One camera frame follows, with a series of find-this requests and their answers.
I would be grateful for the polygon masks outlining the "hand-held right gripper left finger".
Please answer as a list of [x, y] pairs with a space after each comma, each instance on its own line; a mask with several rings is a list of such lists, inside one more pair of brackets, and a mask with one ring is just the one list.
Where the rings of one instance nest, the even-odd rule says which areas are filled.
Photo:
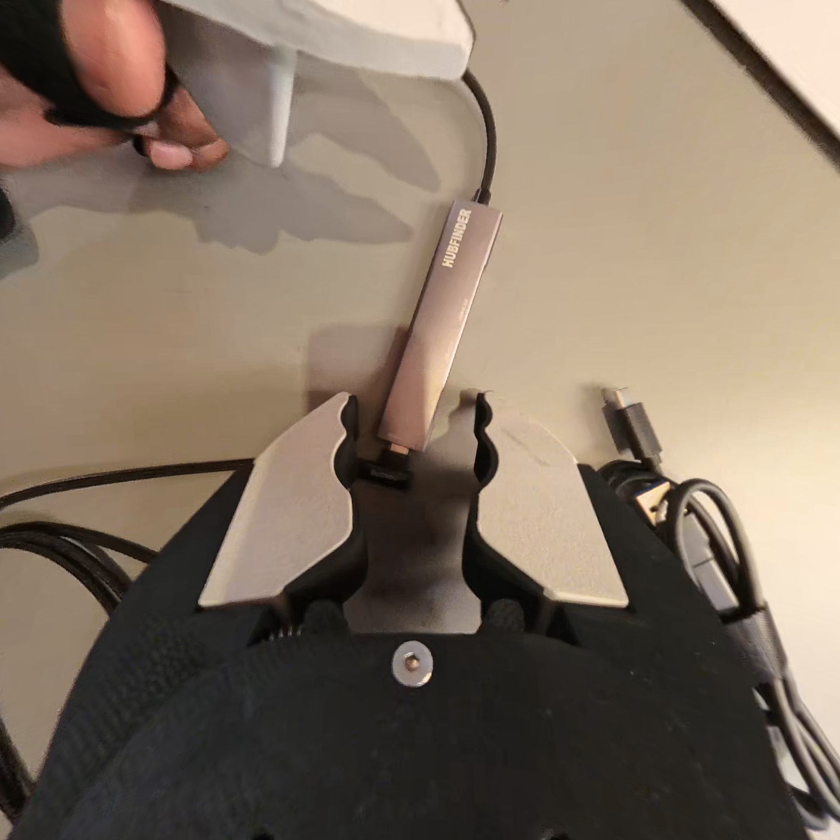
[[301, 627], [315, 602], [341, 606], [362, 586], [369, 552], [353, 486], [356, 396], [334, 395], [256, 459], [198, 605], [267, 606]]

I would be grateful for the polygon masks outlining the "grey usb hub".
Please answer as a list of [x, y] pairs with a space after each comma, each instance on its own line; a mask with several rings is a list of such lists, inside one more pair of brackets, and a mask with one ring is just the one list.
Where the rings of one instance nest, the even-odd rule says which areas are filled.
[[500, 226], [501, 213], [475, 199], [449, 209], [376, 432], [395, 455], [426, 447]]

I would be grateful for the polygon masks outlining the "person's left hand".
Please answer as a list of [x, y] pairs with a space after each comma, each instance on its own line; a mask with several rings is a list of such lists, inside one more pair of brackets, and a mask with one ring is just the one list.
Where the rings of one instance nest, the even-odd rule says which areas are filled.
[[170, 86], [154, 2], [2, 2], [2, 170], [93, 154], [139, 137], [158, 169], [207, 172], [229, 153]]

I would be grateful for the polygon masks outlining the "white metal stand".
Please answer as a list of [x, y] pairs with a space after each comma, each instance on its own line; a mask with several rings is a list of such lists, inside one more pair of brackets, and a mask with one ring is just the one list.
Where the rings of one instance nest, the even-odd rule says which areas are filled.
[[715, 1], [752, 74], [838, 163], [839, 2]]

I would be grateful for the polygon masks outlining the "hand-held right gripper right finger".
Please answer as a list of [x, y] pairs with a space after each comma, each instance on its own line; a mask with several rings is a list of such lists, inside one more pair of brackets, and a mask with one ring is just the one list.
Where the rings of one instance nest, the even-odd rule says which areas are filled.
[[480, 614], [625, 611], [629, 597], [571, 451], [494, 392], [476, 397], [474, 434], [478, 487], [462, 571]]

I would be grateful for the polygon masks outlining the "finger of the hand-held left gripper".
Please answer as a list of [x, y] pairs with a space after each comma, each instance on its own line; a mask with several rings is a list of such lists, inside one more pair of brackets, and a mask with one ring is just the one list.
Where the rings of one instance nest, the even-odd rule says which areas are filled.
[[344, 67], [452, 81], [476, 31], [457, 1], [171, 1], [160, 15]]

